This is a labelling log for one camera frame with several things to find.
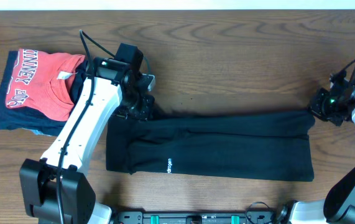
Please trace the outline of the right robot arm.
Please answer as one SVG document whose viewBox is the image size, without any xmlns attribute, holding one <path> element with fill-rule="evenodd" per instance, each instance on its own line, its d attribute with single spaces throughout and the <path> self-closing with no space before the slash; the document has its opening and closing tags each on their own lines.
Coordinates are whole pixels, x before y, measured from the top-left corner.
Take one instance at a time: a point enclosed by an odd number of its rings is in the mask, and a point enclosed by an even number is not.
<svg viewBox="0 0 355 224">
<path fill-rule="evenodd" d="M 333 74 L 330 83 L 329 89 L 319 89 L 311 99 L 311 113 L 336 126 L 350 121 L 355 127 L 355 67 L 350 77 L 345 68 Z M 325 199 L 285 204 L 273 222 L 355 224 L 355 167 L 332 187 Z"/>
</svg>

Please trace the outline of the black t-shirt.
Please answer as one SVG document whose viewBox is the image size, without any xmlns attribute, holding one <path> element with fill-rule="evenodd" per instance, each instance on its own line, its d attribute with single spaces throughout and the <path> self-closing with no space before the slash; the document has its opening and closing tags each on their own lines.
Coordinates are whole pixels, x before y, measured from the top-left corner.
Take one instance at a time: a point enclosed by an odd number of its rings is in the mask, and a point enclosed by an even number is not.
<svg viewBox="0 0 355 224">
<path fill-rule="evenodd" d="M 314 179 L 308 112 L 108 121 L 106 169 L 242 179 Z"/>
</svg>

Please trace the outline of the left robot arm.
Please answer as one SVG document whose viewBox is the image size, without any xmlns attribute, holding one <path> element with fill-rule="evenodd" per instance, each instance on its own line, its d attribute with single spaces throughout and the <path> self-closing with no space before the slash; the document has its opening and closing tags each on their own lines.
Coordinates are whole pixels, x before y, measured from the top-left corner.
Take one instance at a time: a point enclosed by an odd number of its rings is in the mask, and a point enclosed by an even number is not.
<svg viewBox="0 0 355 224">
<path fill-rule="evenodd" d="M 95 58 L 62 131 L 40 160 L 26 159 L 19 177 L 25 212 L 40 223 L 109 223 L 112 210 L 97 202 L 86 176 L 111 116 L 146 120 L 154 99 L 153 74 L 111 58 Z"/>
</svg>

